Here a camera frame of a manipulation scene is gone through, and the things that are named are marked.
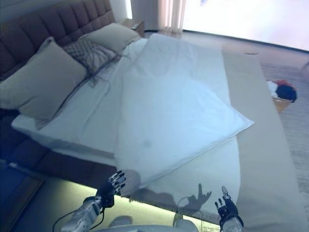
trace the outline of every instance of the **bedroom floor rug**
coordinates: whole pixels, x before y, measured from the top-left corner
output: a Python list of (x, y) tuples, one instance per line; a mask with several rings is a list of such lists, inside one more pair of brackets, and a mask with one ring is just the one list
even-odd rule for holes
[(261, 63), (267, 80), (286, 80), (297, 90), (297, 100), (279, 113), (296, 169), (298, 189), (309, 223), (309, 78), (298, 68)]

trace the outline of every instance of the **white bed sheet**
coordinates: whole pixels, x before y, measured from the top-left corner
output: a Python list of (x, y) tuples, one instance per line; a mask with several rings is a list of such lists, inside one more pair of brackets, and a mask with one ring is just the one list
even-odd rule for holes
[(121, 78), (143, 49), (147, 39), (129, 44), (120, 61), (99, 76), (94, 88), (85, 83), (63, 111), (42, 129), (35, 120), (19, 115), (12, 127), (55, 152), (115, 166), (113, 149), (121, 101)]

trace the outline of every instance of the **white duvet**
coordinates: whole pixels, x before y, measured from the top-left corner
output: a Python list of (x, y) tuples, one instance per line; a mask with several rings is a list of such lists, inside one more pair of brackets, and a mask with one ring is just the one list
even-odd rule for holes
[[(12, 126), (56, 152), (115, 166), (113, 153), (121, 109), (121, 77), (132, 66), (146, 42), (147, 40), (142, 39), (130, 44), (125, 50), (129, 58), (123, 57), (111, 73), (104, 74), (104, 79), (108, 79), (111, 84), (109, 92), (107, 82), (99, 82), (94, 89), (84, 85), (73, 96), (64, 111), (41, 130), (36, 129), (32, 118), (22, 115), (13, 121)], [(185, 67), (184, 70), (188, 75), (206, 84), (221, 100), (230, 104), (221, 51), (210, 47), (196, 49), (189, 43), (182, 45), (171, 46), (167, 43), (167, 47), (160, 46), (160, 49), (174, 54), (174, 59), (177, 59), (179, 65), (178, 69)], [(162, 50), (153, 49), (151, 52), (153, 56), (151, 62), (135, 63), (137, 65), (134, 69), (137, 72), (136, 75), (151, 75), (151, 73), (144, 72), (147, 69), (151, 70), (152, 65), (160, 62)], [(238, 144), (235, 137), (152, 182), (147, 186), (147, 190), (137, 192), (134, 198), (164, 205), (167, 209), (193, 207), (194, 209), (191, 212), (188, 211), (187, 214), (218, 222), (219, 216), (214, 202), (222, 196), (222, 185), (228, 188), (236, 202), (240, 187), (240, 168)], [(200, 191), (203, 194), (208, 192), (208, 195), (200, 195), (199, 199)], [(196, 202), (202, 203), (200, 205), (188, 204), (186, 197), (191, 197), (190, 202), (196, 197)]]

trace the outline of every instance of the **gray patterned pillow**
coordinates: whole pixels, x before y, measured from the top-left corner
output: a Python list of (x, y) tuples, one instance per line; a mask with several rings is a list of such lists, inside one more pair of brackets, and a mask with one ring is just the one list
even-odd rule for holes
[(116, 57), (116, 53), (103, 46), (97, 45), (87, 38), (81, 38), (63, 47), (69, 55), (84, 65), (90, 76)]

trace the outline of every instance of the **tufted headboard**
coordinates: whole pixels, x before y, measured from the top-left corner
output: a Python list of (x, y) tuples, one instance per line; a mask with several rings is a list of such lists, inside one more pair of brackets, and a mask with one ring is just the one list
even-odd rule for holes
[(114, 21), (109, 0), (65, 0), (2, 24), (0, 79), (22, 67), (47, 37), (63, 46)]

